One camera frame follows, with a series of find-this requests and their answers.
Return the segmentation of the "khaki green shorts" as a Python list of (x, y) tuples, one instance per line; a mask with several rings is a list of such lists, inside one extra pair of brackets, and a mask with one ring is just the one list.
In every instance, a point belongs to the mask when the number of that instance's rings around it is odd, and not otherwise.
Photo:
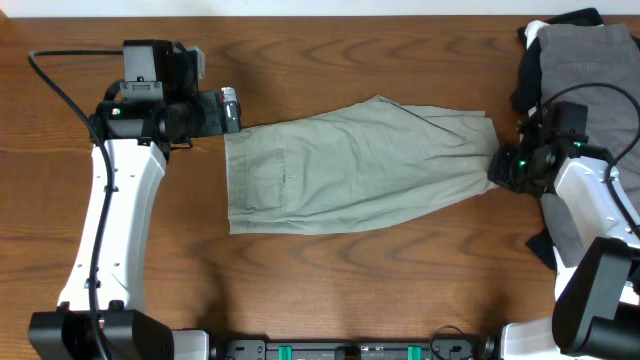
[(482, 111), (377, 95), (225, 138), (233, 234), (320, 235), (398, 225), (492, 189)]

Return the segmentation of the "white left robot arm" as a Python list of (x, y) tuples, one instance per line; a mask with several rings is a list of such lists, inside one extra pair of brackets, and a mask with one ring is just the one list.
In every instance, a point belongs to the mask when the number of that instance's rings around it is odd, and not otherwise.
[(144, 261), (151, 214), (175, 144), (240, 130), (231, 87), (170, 98), (159, 83), (124, 83), (90, 123), (89, 207), (74, 267), (52, 312), (36, 312), (28, 338), (42, 359), (221, 359), (206, 330), (172, 330), (146, 315)]

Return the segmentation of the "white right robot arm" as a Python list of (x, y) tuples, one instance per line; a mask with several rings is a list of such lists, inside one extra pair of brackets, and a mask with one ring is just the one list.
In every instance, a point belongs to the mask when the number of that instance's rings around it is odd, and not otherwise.
[(552, 315), (504, 326), (496, 358), (638, 358), (639, 216), (612, 163), (608, 150), (580, 142), (502, 145), (494, 155), (489, 180), (517, 193), (555, 193), (586, 249), (578, 266), (558, 264)]

